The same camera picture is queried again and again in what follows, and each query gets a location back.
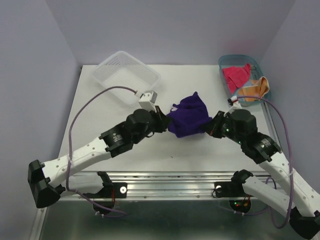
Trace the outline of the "purple towel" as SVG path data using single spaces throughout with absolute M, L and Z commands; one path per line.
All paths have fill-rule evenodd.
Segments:
M 204 133 L 201 126 L 212 120 L 197 91 L 183 98 L 179 104 L 173 103 L 166 116 L 171 119 L 167 129 L 177 138 Z

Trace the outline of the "pink towel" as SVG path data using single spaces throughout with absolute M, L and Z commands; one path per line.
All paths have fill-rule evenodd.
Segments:
M 231 94 L 241 88 L 249 79 L 251 75 L 251 65 L 247 63 L 243 67 L 231 66 L 222 69 L 226 84 Z

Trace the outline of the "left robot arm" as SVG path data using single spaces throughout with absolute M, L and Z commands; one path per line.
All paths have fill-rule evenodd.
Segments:
M 113 183 L 109 175 L 99 171 L 92 175 L 78 173 L 98 162 L 130 151 L 134 145 L 155 133 L 165 132 L 171 119 L 158 106 L 154 110 L 137 109 L 125 121 L 103 132 L 85 146 L 54 160 L 34 160 L 28 165 L 27 182 L 38 209 L 56 203 L 60 198 L 83 194 L 89 199 L 125 198 L 123 183 Z

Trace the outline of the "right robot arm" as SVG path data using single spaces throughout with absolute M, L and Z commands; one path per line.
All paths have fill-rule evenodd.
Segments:
M 319 233 L 319 193 L 291 166 L 280 146 L 258 131 L 254 115 L 246 109 L 219 111 L 201 129 L 214 138 L 228 138 L 238 143 L 242 152 L 264 169 L 283 190 L 277 191 L 243 169 L 216 190 L 217 197 L 254 196 L 288 217 L 287 223 L 302 238 L 311 240 Z

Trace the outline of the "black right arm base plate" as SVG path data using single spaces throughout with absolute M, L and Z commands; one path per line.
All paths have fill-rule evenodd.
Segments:
M 244 192 L 242 184 L 232 181 L 216 181 L 211 195 L 213 198 L 244 198 L 248 196 Z

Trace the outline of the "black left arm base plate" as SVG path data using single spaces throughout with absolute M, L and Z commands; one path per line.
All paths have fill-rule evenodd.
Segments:
M 84 195 L 89 199 L 125 199 L 127 190 L 126 182 L 113 182 L 110 186 L 104 186 L 98 193 L 85 193 Z

